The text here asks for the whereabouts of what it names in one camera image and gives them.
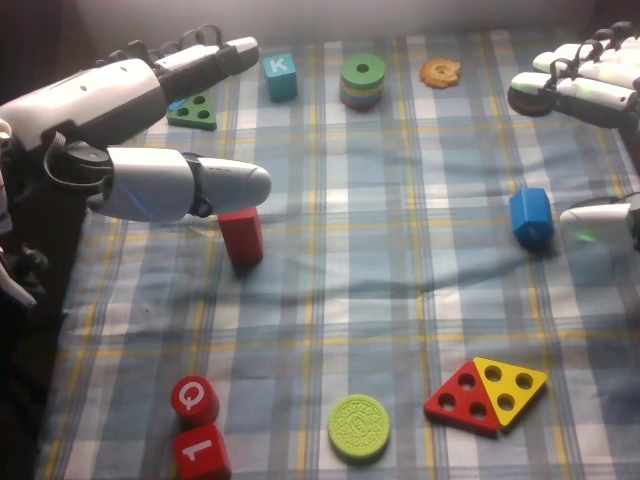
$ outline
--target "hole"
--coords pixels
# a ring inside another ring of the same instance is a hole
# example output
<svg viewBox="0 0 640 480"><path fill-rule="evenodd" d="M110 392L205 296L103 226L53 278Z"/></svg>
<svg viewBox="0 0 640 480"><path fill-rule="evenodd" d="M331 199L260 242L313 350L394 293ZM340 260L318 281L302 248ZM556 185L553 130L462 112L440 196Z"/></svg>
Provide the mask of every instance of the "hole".
<svg viewBox="0 0 640 480"><path fill-rule="evenodd" d="M481 403L472 403L469 408L469 413L476 418L483 419L487 416L487 407Z"/></svg>
<svg viewBox="0 0 640 480"><path fill-rule="evenodd" d="M498 367L489 365L484 369L484 376L487 377L487 380L490 382L499 382L502 378L502 372Z"/></svg>
<svg viewBox="0 0 640 480"><path fill-rule="evenodd" d="M513 397L507 393L503 393L498 397L498 406L506 412L513 410L515 404Z"/></svg>
<svg viewBox="0 0 640 480"><path fill-rule="evenodd" d="M456 400L453 398L453 395L443 393L438 397L438 405L440 405L443 410L451 411L456 407Z"/></svg>
<svg viewBox="0 0 640 480"><path fill-rule="evenodd" d="M519 373L516 376L516 385L523 390L529 390L533 385L533 378L528 373Z"/></svg>
<svg viewBox="0 0 640 480"><path fill-rule="evenodd" d="M472 390L473 387L476 386L476 381L470 373L463 373L458 377L458 385L460 385L463 390Z"/></svg>

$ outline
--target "red triangular block with holes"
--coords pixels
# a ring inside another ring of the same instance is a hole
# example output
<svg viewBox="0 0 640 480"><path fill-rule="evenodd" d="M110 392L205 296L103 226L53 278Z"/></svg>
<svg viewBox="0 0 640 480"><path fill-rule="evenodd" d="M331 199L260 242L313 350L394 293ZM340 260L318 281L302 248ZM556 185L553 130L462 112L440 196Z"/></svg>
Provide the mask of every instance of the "red triangular block with holes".
<svg viewBox="0 0 640 480"><path fill-rule="evenodd" d="M430 420L496 436L500 422L473 361L465 363L424 404Z"/></svg>

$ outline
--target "dark background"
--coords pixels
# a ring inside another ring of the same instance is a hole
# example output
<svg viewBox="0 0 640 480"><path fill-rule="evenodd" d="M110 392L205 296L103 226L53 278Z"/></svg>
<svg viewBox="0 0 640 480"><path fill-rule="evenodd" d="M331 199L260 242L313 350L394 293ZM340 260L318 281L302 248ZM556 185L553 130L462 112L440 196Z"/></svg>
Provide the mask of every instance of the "dark background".
<svg viewBox="0 0 640 480"><path fill-rule="evenodd" d="M96 58L91 43L73 15L70 21L67 18L62 31L63 6L72 7L73 1L0 1L0 104L93 64ZM640 25L640 1L599 0L592 21L580 32L581 36L588 38L598 28L619 20ZM65 51L74 52L73 58L58 58L61 44L65 44ZM633 158L640 159L638 145L630 139L626 143ZM0 246L6 251L16 252L27 242L50 261L49 269L40 275L48 295L24 323L25 328L19 330L18 341L13 342L0 325L0 357L14 351L11 360L44 386L51 378L62 302L84 211L84 199L40 185L13 213L14 230L0 236ZM0 323L15 320L5 318L4 313L0 312ZM26 480L33 477L36 443L26 434L13 409L2 403L2 375L5 373L0 371L0 478ZM39 421L41 406L33 404L30 410Z"/></svg>

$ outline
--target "plaid tablecloth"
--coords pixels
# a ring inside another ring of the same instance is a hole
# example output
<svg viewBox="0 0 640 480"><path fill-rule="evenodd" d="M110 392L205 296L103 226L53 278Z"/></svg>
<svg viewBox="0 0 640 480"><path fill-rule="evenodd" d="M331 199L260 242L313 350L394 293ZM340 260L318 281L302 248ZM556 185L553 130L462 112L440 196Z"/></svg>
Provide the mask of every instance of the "plaid tablecloth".
<svg viewBox="0 0 640 480"><path fill-rule="evenodd" d="M530 254L509 225L525 185L544 187L556 216L638 188L616 134L507 106L511 78L566 41L494 31L266 49L294 55L296 100L272 104L256 67L212 89L217 131L160 122L131 142L267 168L266 257L239 278L214 218L89 215L38 478L174 478L169 396L194 373L220 397L236 480L640 478L637 278L573 258L557 235L553 253ZM341 64L361 52L387 63L367 114L338 99ZM460 61L460 85L421 84L427 57ZM474 356L549 374L497 440L422 413ZM352 393L392 421L368 468L327 439Z"/></svg>

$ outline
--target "yellow triangle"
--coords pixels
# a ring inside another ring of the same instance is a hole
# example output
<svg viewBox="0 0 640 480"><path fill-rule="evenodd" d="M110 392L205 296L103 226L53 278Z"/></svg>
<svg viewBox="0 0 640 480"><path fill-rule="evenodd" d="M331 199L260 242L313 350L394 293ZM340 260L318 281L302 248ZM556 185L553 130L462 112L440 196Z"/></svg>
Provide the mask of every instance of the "yellow triangle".
<svg viewBox="0 0 640 480"><path fill-rule="evenodd" d="M537 370L480 357L474 358L473 363L503 428L513 422L547 381L547 374Z"/></svg>

